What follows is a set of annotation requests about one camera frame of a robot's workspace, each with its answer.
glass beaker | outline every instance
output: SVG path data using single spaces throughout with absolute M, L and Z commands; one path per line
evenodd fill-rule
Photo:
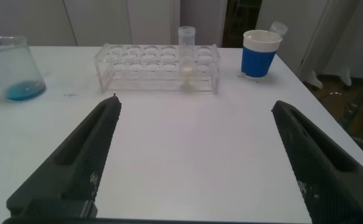
M 0 89 L 12 101 L 28 100 L 45 91 L 26 37 L 0 37 Z

white wall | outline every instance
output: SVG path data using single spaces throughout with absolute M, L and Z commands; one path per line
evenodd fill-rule
M 181 0 L 181 26 L 196 28 L 195 44 L 221 46 L 227 0 Z
M 75 45 L 62 0 L 0 0 L 0 35 L 24 35 L 30 45 Z
M 274 21 L 285 23 L 288 33 L 277 54 L 298 74 L 328 0 L 263 0 L 257 29 L 268 30 Z
M 130 44 L 126 0 L 64 0 L 79 46 Z
M 360 0 L 323 73 L 338 75 L 351 69 L 351 76 L 363 78 L 363 0 Z

test tube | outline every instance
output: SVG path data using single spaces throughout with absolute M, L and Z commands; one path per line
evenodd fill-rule
M 180 61 L 194 59 L 195 27 L 183 26 L 179 28 Z
M 271 25 L 270 30 L 269 30 L 269 32 L 277 33 L 281 37 L 283 37 L 287 31 L 288 31 L 288 26 L 279 21 L 275 21 Z

floor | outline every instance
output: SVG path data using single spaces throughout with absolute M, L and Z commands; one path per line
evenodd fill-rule
M 363 79 L 352 79 L 352 86 L 347 88 L 339 77 L 331 75 L 320 75 L 318 77 L 322 81 L 324 88 L 318 89 L 311 85 L 306 85 L 313 95 L 323 104 L 329 113 L 340 121 L 349 100 L 354 99 L 363 86 Z M 363 140 L 363 104 L 359 108 L 351 125 L 347 129 L 351 136 L 361 138 Z

plastic test tube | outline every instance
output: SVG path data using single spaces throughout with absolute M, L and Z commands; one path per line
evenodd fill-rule
M 184 26 L 179 28 L 179 56 L 181 75 L 185 78 L 184 84 L 189 84 L 194 66 L 195 28 Z
M 180 60 L 193 60 L 195 46 L 195 28 L 184 26 L 179 28 Z

